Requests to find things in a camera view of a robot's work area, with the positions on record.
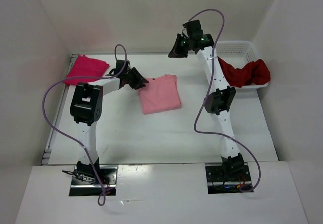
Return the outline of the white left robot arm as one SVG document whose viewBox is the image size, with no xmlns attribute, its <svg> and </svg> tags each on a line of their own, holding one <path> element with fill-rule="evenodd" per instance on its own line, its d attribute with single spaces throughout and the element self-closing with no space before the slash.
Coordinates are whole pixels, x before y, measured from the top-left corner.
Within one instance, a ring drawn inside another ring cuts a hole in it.
<svg viewBox="0 0 323 224">
<path fill-rule="evenodd" d="M 102 115 L 103 97 L 125 85 L 138 90 L 148 83 L 149 81 L 132 67 L 94 82 L 79 82 L 76 85 L 70 114 L 76 123 L 78 141 L 83 149 L 76 165 L 76 174 L 82 175 L 87 182 L 93 184 L 102 178 L 96 148 L 96 127 Z"/>
</svg>

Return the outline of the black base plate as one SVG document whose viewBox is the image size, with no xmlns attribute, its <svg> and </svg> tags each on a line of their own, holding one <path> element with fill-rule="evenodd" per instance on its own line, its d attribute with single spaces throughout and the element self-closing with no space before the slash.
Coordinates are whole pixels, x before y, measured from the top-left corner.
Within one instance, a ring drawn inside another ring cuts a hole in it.
<svg viewBox="0 0 323 224">
<path fill-rule="evenodd" d="M 117 166 L 103 166 L 101 168 L 102 183 L 107 196 L 116 195 Z M 101 185 L 95 177 L 88 177 L 84 174 L 77 174 L 76 168 L 73 171 L 65 171 L 72 176 L 69 196 L 99 196 L 102 193 Z"/>
<path fill-rule="evenodd" d="M 253 187 L 248 165 L 231 177 L 225 177 L 220 165 L 206 165 L 205 171 L 209 194 L 241 193 Z"/>
</svg>

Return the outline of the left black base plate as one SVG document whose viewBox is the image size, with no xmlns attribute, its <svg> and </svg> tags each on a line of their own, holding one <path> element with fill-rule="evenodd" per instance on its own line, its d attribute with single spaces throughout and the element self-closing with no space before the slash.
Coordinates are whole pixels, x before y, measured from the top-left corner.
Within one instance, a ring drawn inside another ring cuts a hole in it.
<svg viewBox="0 0 323 224">
<path fill-rule="evenodd" d="M 116 195 L 117 166 L 103 166 L 101 168 L 102 183 L 107 196 Z M 95 177 L 88 177 L 84 174 L 77 174 L 76 168 L 73 171 L 65 171 L 72 176 L 69 196 L 99 196 L 102 193 L 101 185 Z"/>
</svg>

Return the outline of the light pink t shirt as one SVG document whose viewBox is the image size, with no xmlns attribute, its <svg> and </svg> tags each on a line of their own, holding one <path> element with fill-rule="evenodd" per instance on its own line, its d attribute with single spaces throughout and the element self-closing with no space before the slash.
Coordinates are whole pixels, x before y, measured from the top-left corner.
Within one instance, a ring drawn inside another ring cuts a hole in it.
<svg viewBox="0 0 323 224">
<path fill-rule="evenodd" d="M 147 80 L 149 83 L 139 89 L 142 112 L 145 115 L 181 108 L 176 75 L 165 74 Z"/>
</svg>

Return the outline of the white plastic basket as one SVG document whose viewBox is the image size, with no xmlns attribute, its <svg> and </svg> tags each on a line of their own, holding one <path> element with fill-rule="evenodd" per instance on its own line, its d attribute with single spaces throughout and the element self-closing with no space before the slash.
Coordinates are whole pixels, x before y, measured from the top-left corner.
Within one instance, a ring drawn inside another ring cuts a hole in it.
<svg viewBox="0 0 323 224">
<path fill-rule="evenodd" d="M 249 41 L 221 41 L 216 45 L 217 56 L 231 64 L 234 68 L 243 68 L 248 62 L 261 59 L 254 45 Z M 238 89 L 258 89 L 264 85 L 249 85 Z"/>
</svg>

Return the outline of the dark red t shirt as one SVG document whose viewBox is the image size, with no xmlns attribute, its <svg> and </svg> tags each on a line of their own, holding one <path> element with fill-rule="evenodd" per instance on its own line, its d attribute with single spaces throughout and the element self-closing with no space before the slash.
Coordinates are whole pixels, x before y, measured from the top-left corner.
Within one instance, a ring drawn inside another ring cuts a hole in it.
<svg viewBox="0 0 323 224">
<path fill-rule="evenodd" d="M 218 57 L 225 79 L 231 86 L 241 88 L 249 85 L 264 85 L 271 79 L 270 71 L 262 59 L 248 62 L 243 68 L 234 68 Z"/>
</svg>

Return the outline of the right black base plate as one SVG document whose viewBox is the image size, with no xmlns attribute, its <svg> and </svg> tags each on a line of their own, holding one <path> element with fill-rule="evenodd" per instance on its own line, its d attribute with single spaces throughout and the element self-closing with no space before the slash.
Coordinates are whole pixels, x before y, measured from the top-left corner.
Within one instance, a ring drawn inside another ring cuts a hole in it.
<svg viewBox="0 0 323 224">
<path fill-rule="evenodd" d="M 253 187 L 248 165 L 231 177 L 225 177 L 220 165 L 206 165 L 205 171 L 209 194 L 241 193 Z"/>
</svg>

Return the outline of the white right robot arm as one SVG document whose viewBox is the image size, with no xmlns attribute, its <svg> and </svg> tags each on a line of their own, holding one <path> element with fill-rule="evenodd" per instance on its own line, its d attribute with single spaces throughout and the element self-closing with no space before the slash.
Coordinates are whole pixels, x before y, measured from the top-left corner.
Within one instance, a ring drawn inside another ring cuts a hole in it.
<svg viewBox="0 0 323 224">
<path fill-rule="evenodd" d="M 196 118 L 199 118 L 204 109 L 220 124 L 220 132 L 214 134 L 225 138 L 221 146 L 221 172 L 226 180 L 233 180 L 244 168 L 244 159 L 238 148 L 240 144 L 234 138 L 230 121 L 230 106 L 236 90 L 225 79 L 211 35 L 192 37 L 178 33 L 168 57 L 186 58 L 190 51 L 195 52 L 203 63 L 209 83 L 206 97 Z"/>
</svg>

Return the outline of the magenta t shirt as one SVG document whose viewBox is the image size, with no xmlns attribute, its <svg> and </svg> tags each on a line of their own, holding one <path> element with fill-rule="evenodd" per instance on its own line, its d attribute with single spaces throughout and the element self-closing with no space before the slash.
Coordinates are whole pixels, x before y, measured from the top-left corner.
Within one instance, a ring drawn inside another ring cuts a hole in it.
<svg viewBox="0 0 323 224">
<path fill-rule="evenodd" d="M 96 81 L 104 76 L 109 66 L 106 61 L 79 55 L 63 83 L 75 86 L 79 82 L 89 83 Z"/>
</svg>

